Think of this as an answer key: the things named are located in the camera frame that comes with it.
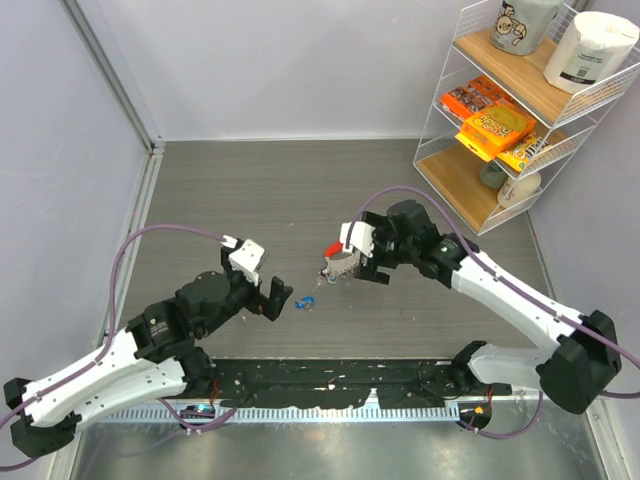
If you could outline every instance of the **blue object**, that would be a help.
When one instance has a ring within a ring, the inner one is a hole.
[[[313,307],[313,305],[316,303],[315,298],[309,296],[309,297],[302,297],[300,300],[296,301],[296,308],[298,310],[305,310],[305,309],[309,309],[311,307]]]

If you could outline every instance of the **black label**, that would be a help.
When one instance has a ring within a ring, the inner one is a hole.
[[[593,85],[594,83],[596,83],[595,80],[587,80],[586,78],[576,77],[574,75],[569,75],[568,73],[565,73],[565,72],[562,72],[560,76],[566,80],[569,80],[575,83],[580,83],[582,85]]]

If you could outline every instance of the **white container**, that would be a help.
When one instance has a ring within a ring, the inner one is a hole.
[[[502,2],[493,45],[515,55],[533,52],[564,0],[508,0]]]
[[[547,63],[544,76],[565,92],[584,90],[614,74],[639,35],[640,29],[625,18],[601,12],[579,13]]]
[[[507,178],[498,192],[498,203],[503,208],[509,208],[529,198],[536,193],[542,177],[538,172],[527,175],[522,180]]]

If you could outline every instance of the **gray floor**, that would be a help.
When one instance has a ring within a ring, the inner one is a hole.
[[[428,189],[411,163],[415,146],[405,140],[170,144],[147,224],[183,223],[252,238],[269,250],[261,273],[280,276],[296,298],[308,295],[324,249],[367,197],[395,184]],[[384,212],[408,196],[389,195],[373,209]],[[449,231],[433,208],[428,211]],[[525,216],[477,241],[504,268],[544,291]],[[175,232],[150,234],[140,248],[123,319],[211,269],[219,269],[215,242]],[[315,296],[310,312],[290,302],[275,323],[247,313],[203,345],[212,356],[451,357],[476,339],[528,344],[489,310],[410,267],[393,274],[388,287],[343,280],[324,285]]]
[[[490,430],[520,428],[530,402],[494,401]],[[229,425],[202,436],[175,424],[103,424],[85,438],[74,480],[601,480],[583,417],[547,402],[526,435],[500,441],[453,423]],[[114,455],[127,453],[130,458]],[[95,463],[90,465],[91,458]]]

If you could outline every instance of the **robotic arm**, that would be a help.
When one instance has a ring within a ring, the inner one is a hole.
[[[455,382],[463,389],[471,390],[480,383],[541,389],[564,410],[579,414],[620,371],[617,352],[558,319],[562,315],[617,343],[608,316],[597,310],[587,316],[558,304],[504,271],[467,241],[473,258],[456,235],[441,235],[424,207],[414,200],[393,205],[386,216],[364,212],[347,242],[350,227],[350,223],[342,225],[340,241],[345,252],[352,253],[354,246],[360,252],[356,278],[387,285],[390,277],[378,271],[380,267],[413,265],[424,277],[489,307],[537,347],[500,348],[472,342],[453,361]]]
[[[14,378],[5,384],[10,408],[38,398],[11,425],[14,445],[31,458],[40,457],[124,408],[167,396],[201,395],[211,385],[214,368],[195,340],[213,333],[242,308],[275,321],[293,292],[273,277],[269,297],[261,294],[258,270],[266,251],[252,240],[225,240],[223,274],[203,272],[173,298],[148,306],[116,333],[107,355],[84,375],[39,398],[38,392],[91,363],[97,352],[49,377]]]

